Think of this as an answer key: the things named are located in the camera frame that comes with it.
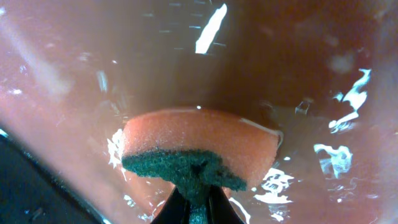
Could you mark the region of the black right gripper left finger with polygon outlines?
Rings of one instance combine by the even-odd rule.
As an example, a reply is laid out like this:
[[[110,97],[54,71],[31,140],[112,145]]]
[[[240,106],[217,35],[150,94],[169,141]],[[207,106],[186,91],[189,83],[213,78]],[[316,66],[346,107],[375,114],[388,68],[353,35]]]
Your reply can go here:
[[[174,188],[162,210],[150,224],[189,224],[190,202]]]

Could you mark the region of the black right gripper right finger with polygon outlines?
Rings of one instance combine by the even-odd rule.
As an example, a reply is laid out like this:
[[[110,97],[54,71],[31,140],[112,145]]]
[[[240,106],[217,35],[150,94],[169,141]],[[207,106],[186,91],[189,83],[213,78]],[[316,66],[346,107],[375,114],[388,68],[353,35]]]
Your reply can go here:
[[[231,206],[221,187],[212,185],[207,198],[209,224],[244,224]]]

